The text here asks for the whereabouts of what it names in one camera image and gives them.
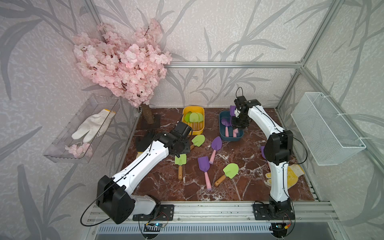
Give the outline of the large green shovel blue tip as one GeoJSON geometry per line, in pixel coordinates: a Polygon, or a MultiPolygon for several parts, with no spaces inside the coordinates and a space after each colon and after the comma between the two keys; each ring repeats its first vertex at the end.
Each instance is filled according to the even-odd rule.
{"type": "Polygon", "coordinates": [[[184,117],[184,120],[185,120],[185,123],[191,127],[191,122],[190,122],[190,115],[192,114],[192,112],[188,112],[185,114],[185,117],[184,117]]]}

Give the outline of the yellow plastic storage box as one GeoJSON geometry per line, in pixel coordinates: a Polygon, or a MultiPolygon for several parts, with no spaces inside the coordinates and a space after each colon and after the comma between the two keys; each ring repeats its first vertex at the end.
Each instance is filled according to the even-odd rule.
{"type": "Polygon", "coordinates": [[[183,110],[182,122],[192,128],[192,135],[200,135],[205,127],[205,110],[200,106],[188,106],[183,110]]]}

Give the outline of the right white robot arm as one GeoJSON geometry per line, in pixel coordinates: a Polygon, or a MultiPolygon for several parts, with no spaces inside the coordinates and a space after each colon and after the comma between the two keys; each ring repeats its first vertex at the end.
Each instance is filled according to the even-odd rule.
{"type": "Polygon", "coordinates": [[[290,210],[291,199],[288,194],[288,165],[291,159],[294,136],[279,126],[264,110],[258,100],[247,100],[244,96],[234,100],[235,110],[232,124],[235,128],[244,129],[255,122],[267,138],[264,156],[271,173],[270,214],[280,214],[290,210]]]}

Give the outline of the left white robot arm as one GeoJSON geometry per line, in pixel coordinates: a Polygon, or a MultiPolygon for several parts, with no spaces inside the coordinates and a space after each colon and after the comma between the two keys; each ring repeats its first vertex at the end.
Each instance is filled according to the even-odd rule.
{"type": "Polygon", "coordinates": [[[97,187],[96,205],[115,223],[121,224],[130,216],[156,218],[161,202],[151,196],[135,196],[141,180],[169,155],[179,157],[190,152],[187,140],[192,128],[178,122],[171,132],[161,132],[151,138],[149,146],[130,165],[113,177],[103,176],[97,187]]]}

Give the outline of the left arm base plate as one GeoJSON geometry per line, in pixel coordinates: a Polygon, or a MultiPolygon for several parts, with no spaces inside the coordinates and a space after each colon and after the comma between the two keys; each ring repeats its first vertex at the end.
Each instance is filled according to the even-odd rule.
{"type": "Polygon", "coordinates": [[[151,222],[151,221],[172,221],[175,213],[175,205],[158,205],[149,215],[133,215],[133,221],[151,222]]]}

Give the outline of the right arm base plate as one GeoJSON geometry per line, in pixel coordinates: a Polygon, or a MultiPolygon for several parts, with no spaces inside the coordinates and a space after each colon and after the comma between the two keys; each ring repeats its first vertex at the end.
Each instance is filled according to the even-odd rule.
{"type": "Polygon", "coordinates": [[[277,212],[273,205],[265,204],[262,202],[254,202],[252,207],[255,220],[273,222],[293,222],[296,219],[295,211],[292,207],[288,207],[287,210],[277,212]]]}

